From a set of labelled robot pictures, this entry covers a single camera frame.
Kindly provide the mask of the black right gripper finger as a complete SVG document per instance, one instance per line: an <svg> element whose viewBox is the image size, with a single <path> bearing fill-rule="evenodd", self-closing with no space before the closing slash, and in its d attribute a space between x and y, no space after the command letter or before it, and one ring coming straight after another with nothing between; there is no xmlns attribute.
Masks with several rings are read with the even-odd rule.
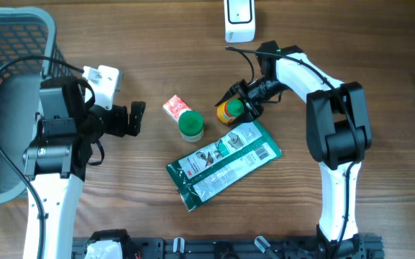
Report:
<svg viewBox="0 0 415 259"><path fill-rule="evenodd" d="M262 104L245 102L244 111L238 116L236 123L253 122L262 115L263 111L264 108Z"/></svg>
<svg viewBox="0 0 415 259"><path fill-rule="evenodd" d="M241 85L235 84L231 86L227 92L223 95L223 97L215 104L215 106L219 106L220 104L230 100L239 90L241 89Z"/></svg>

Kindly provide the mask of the red yellow green-capped bottle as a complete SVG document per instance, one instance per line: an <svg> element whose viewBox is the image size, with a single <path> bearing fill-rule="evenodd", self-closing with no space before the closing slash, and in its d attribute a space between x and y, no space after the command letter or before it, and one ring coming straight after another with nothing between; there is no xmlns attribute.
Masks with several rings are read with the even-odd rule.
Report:
<svg viewBox="0 0 415 259"><path fill-rule="evenodd" d="M230 99L217 107L216 115L221 123L231 124L244 110L244 104L239 99Z"/></svg>

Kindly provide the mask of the small orange white box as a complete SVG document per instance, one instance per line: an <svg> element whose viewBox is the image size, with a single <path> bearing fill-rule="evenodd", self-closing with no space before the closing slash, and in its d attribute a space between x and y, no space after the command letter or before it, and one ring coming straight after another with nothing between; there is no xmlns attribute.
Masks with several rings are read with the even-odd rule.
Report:
<svg viewBox="0 0 415 259"><path fill-rule="evenodd" d="M163 104L163 110L176 122L184 112L191 111L192 108L178 95L172 96Z"/></svg>

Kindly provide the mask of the green lidded round jar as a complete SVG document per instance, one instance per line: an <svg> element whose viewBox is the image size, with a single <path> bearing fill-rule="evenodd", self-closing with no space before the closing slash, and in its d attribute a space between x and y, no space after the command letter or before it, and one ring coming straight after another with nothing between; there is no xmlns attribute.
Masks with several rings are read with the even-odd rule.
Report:
<svg viewBox="0 0 415 259"><path fill-rule="evenodd" d="M187 111L180 115L178 127L187 142L197 142L204 135L204 120L199 112Z"/></svg>

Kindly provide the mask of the green white sachet packet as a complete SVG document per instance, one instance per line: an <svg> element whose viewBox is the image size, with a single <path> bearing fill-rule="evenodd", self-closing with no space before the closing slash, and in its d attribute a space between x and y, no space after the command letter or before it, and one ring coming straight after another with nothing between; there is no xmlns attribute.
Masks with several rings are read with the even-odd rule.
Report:
<svg viewBox="0 0 415 259"><path fill-rule="evenodd" d="M254 121L239 124L216 142L165 169L187 210L193 211L282 154L264 126Z"/></svg>

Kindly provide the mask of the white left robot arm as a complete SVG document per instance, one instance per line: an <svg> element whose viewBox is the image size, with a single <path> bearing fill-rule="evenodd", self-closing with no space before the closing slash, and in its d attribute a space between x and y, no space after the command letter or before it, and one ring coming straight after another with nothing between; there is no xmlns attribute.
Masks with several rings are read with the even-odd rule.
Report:
<svg viewBox="0 0 415 259"><path fill-rule="evenodd" d="M104 134L140 133L146 104L101 106L95 87L75 76L40 84L43 115L37 136L24 151L24 174L35 193L29 195L24 258L70 258L78 202L92 146Z"/></svg>

